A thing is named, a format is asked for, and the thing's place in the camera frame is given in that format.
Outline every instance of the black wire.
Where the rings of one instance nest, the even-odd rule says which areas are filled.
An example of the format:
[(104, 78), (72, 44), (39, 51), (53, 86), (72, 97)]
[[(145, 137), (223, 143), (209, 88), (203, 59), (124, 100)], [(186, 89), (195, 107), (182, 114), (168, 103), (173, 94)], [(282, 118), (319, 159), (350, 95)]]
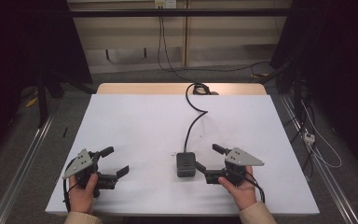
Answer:
[(243, 180), (251, 183), (253, 186), (255, 186), (256, 188), (258, 188), (258, 191), (260, 192), (260, 199), (263, 203), (266, 203), (266, 195), (264, 194), (264, 190), (258, 185), (257, 180), (255, 180), (255, 177), (253, 175), (251, 175), (250, 173), (246, 172), (245, 175), (240, 175), (236, 172), (230, 172), (231, 174), (236, 175), (237, 177), (241, 177)]
[[(166, 69), (164, 67), (162, 67), (161, 65), (161, 61), (159, 60), (159, 51), (161, 49), (161, 38), (163, 39), (163, 43), (164, 43), (164, 51), (165, 51), (165, 55), (168, 61), (168, 65), (170, 66), (170, 69)], [(166, 71), (166, 72), (174, 72), (179, 78), (182, 78), (184, 80), (190, 81), (190, 82), (197, 82), (194, 80), (191, 80), (189, 78), (185, 78), (180, 76), (179, 74), (177, 74), (176, 72), (180, 72), (180, 71), (207, 71), (207, 72), (235, 72), (235, 71), (240, 71), (240, 70), (244, 70), (247, 68), (252, 68), (252, 79), (253, 80), (253, 67), (257, 64), (261, 64), (261, 63), (269, 63), (269, 62), (258, 62), (258, 63), (253, 63), (251, 65), (247, 65), (241, 68), (234, 68), (234, 69), (208, 69), (208, 68), (180, 68), (180, 69), (173, 69), (171, 62), (170, 62), (170, 58), (168, 57), (168, 51), (167, 51), (167, 44), (166, 44), (166, 40), (165, 40), (165, 26), (164, 26), (164, 19), (162, 17), (159, 17), (159, 41), (158, 41), (158, 66), (161, 68), (161, 70)]]
[(293, 142), (296, 140), (296, 138), (299, 136), (300, 133), (301, 131), (296, 132), (295, 136), (293, 136), (292, 140), (290, 140), (290, 144), (293, 144)]
[[(315, 126), (315, 114), (314, 114), (314, 111), (313, 111), (312, 106), (310, 105), (310, 102), (308, 102), (308, 106), (306, 106), (306, 108), (307, 108), (307, 107), (311, 110), (311, 114), (312, 114), (310, 122), (312, 122), (312, 123), (313, 123), (313, 126)], [(304, 142), (304, 147), (305, 147), (305, 149), (306, 149), (307, 152), (308, 152), (308, 157), (307, 157), (306, 161), (304, 162), (304, 164), (303, 164), (303, 166), (302, 166), (302, 171), (304, 172), (305, 169), (307, 168), (308, 163), (310, 162), (310, 177), (313, 176), (312, 154), (313, 154), (313, 151), (315, 150), (315, 147), (316, 147), (316, 134), (315, 134), (315, 129), (313, 128), (313, 126), (312, 126), (312, 128), (311, 128), (311, 133), (313, 134), (313, 136), (314, 136), (314, 138), (315, 138), (315, 142), (314, 142), (313, 145), (311, 146), (311, 148), (312, 148), (311, 151), (308, 151), (308, 150), (307, 150), (307, 144)]]
[[(65, 171), (68, 170), (68, 168), (72, 165), (72, 162), (74, 162), (74, 160), (75, 159), (72, 159), (68, 163), (68, 165), (66, 166)], [(76, 186), (77, 183), (75, 185), (73, 185), (69, 190), (66, 190), (66, 180), (63, 180), (62, 183), (63, 183), (63, 201), (65, 202), (66, 210), (68, 212), (70, 212), (71, 211), (71, 203), (69, 201), (69, 190), (71, 190), (74, 186)]]
[(252, 76), (251, 76), (251, 80), (249, 80), (249, 83), (252, 83), (253, 79), (255, 78), (255, 73), (252, 66), (251, 66), (251, 72), (252, 72)]
[(208, 111), (196, 108), (193, 104), (191, 104), (190, 100), (188, 99), (188, 90), (192, 86), (196, 86), (196, 85), (208, 88), (205, 84), (202, 84), (202, 83), (192, 83), (186, 89), (186, 100), (187, 100), (187, 102), (190, 104), (191, 107), (193, 107), (193, 109), (201, 112), (201, 114), (196, 119), (193, 120), (193, 122), (191, 123), (190, 127), (188, 128), (187, 135), (186, 135), (186, 140), (185, 140), (185, 145), (184, 145), (184, 149), (183, 149), (184, 152), (187, 151), (188, 137), (190, 136), (190, 132), (191, 132), (191, 129), (193, 128), (193, 125), (197, 122), (197, 120), (199, 120), (202, 116), (204, 116), (204, 115), (206, 115), (208, 113)]
[(287, 125), (289, 125), (290, 123), (292, 123), (295, 119), (297, 119), (297, 117), (294, 117), (290, 120), (287, 120), (286, 122), (282, 123), (282, 126), (283, 127), (286, 127)]
[[(168, 61), (168, 65), (170, 66), (171, 70), (167, 70), (165, 68), (163, 68), (161, 66), (161, 62), (159, 61), (159, 50), (161, 48), (161, 37), (164, 41), (164, 49), (165, 49), (165, 56), (167, 58), (167, 61)], [(165, 41), (165, 27), (164, 27), (164, 19), (162, 17), (159, 17), (159, 42), (158, 42), (158, 65), (159, 67), (163, 70), (163, 71), (166, 71), (166, 72), (173, 72), (177, 77), (181, 78), (181, 79), (184, 79), (186, 81), (189, 81), (189, 82), (197, 82), (193, 79), (190, 79), (190, 78), (187, 78), (187, 77), (182, 77), (180, 76), (177, 71), (175, 71), (173, 68), (172, 68), (172, 65), (171, 65), (171, 61), (170, 61), (170, 57), (168, 57), (168, 51), (167, 51), (167, 43)]]
[(193, 89), (193, 95), (211, 95), (211, 91), (209, 90), (209, 87), (205, 84), (201, 83), (195, 83), (194, 89)]

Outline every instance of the table surface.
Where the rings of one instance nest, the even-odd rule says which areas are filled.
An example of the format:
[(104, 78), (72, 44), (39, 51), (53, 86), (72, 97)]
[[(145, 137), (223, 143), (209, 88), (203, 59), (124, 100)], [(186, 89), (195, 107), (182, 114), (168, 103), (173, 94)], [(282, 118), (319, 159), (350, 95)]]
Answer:
[[(101, 190), (101, 196), (94, 204), (96, 214), (236, 216), (238, 208), (223, 187), (207, 185), (205, 177), (198, 171), (194, 177), (176, 176), (175, 155), (183, 150), (188, 126), (199, 114), (184, 97), (189, 84), (133, 85), (137, 89), (135, 94), (127, 94), (131, 84), (103, 84), (98, 94), (91, 97), (62, 167), (62, 175), (66, 164), (82, 148), (96, 151), (112, 146), (115, 152), (100, 159), (99, 171), (114, 174), (129, 165), (130, 172), (119, 179), (115, 189)], [(180, 94), (152, 94), (150, 90), (171, 85), (177, 88), (168, 90)], [(223, 90), (233, 92), (233, 87), (239, 90), (260, 87), (254, 84), (207, 85), (211, 91), (220, 94), (226, 94)], [(103, 94), (112, 92), (113, 87), (116, 94)], [(126, 94), (119, 94), (118, 88), (123, 88)], [(190, 95), (192, 104), (209, 113), (194, 125), (187, 150), (195, 152), (197, 161), (208, 169), (221, 169), (224, 157), (212, 150), (212, 144), (239, 147), (265, 163), (254, 167), (254, 173), (266, 193), (266, 204), (271, 213), (318, 214), (319, 209), (270, 97), (265, 91), (251, 94)], [(66, 214), (62, 179), (57, 183), (46, 211)]]
[[(104, 83), (97, 94), (185, 94), (189, 83)], [(221, 95), (266, 95), (257, 83), (208, 83), (211, 91)]]

